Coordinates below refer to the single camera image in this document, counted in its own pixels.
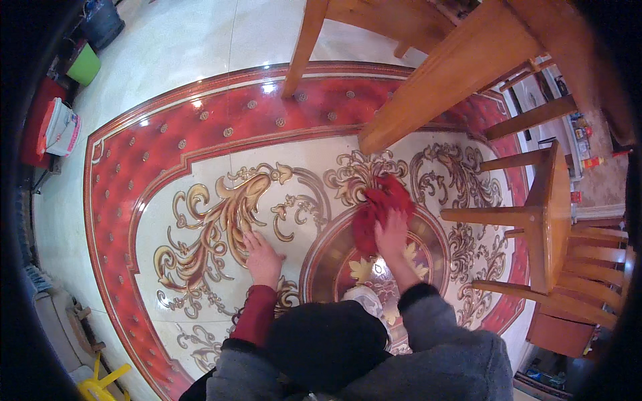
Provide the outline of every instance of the decorative floor medallion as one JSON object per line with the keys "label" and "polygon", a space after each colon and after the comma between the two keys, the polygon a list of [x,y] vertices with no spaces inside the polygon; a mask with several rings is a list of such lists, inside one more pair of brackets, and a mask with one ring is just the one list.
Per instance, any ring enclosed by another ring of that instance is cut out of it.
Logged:
{"label": "decorative floor medallion", "polygon": [[507,227],[442,221],[446,207],[521,205],[525,170],[482,173],[519,152],[480,132],[507,118],[474,95],[376,155],[356,134],[411,69],[310,63],[291,99],[286,66],[224,74],[153,98],[87,141],[85,226],[105,307],[136,368],[163,399],[210,370],[243,312],[251,278],[241,231],[285,253],[276,315],[333,302],[354,284],[385,306],[394,353],[410,352],[399,292],[380,258],[354,250],[349,224],[374,178],[395,175],[418,204],[406,258],[453,304],[458,323],[503,332],[523,301],[473,290],[474,278],[524,284],[525,243]]}

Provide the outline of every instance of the black fur cuff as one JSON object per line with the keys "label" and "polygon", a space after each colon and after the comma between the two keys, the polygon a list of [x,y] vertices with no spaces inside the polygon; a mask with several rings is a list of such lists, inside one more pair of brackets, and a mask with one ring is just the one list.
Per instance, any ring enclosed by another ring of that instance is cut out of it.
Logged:
{"label": "black fur cuff", "polygon": [[415,284],[401,295],[399,302],[397,303],[397,308],[399,308],[399,312],[403,314],[403,312],[408,310],[408,308],[415,302],[432,295],[439,296],[439,290],[437,287],[428,283]]}

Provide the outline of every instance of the bottle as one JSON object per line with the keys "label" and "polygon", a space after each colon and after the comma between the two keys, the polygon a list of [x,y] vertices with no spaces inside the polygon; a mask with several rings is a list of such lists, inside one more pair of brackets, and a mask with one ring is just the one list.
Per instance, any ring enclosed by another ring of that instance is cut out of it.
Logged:
{"label": "bottle", "polygon": [[604,163],[604,158],[595,156],[582,160],[582,167],[584,167],[585,169],[589,169],[591,167],[599,166],[602,163]]}

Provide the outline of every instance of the person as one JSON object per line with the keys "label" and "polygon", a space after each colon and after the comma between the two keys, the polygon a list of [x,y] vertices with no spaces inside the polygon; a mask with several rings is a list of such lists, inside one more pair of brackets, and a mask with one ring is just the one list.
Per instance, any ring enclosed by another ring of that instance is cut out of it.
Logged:
{"label": "person", "polygon": [[385,350],[383,308],[365,286],[341,302],[306,303],[274,319],[282,257],[261,234],[247,232],[254,285],[216,368],[198,383],[207,401],[512,400],[505,342],[459,327],[453,307],[418,278],[403,257],[406,220],[391,210],[385,227],[376,223],[375,241],[399,287],[412,354]]}

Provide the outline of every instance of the white tile floor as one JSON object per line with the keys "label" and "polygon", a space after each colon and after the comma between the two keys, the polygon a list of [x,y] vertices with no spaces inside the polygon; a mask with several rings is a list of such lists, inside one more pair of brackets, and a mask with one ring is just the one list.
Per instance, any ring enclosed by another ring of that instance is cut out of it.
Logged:
{"label": "white tile floor", "polygon": [[[41,268],[96,313],[90,323],[106,342],[111,368],[131,360],[101,301],[85,239],[83,161],[87,137],[114,117],[156,95],[217,74],[289,62],[304,0],[124,0],[126,27],[100,54],[101,69],[73,108],[83,118],[76,149],[60,176],[36,195],[35,238]],[[425,58],[411,49],[393,56],[393,40],[339,22],[325,21],[312,60],[357,60],[417,67]],[[507,335],[525,336],[511,328]],[[121,379],[135,400],[158,399],[134,368]]]}

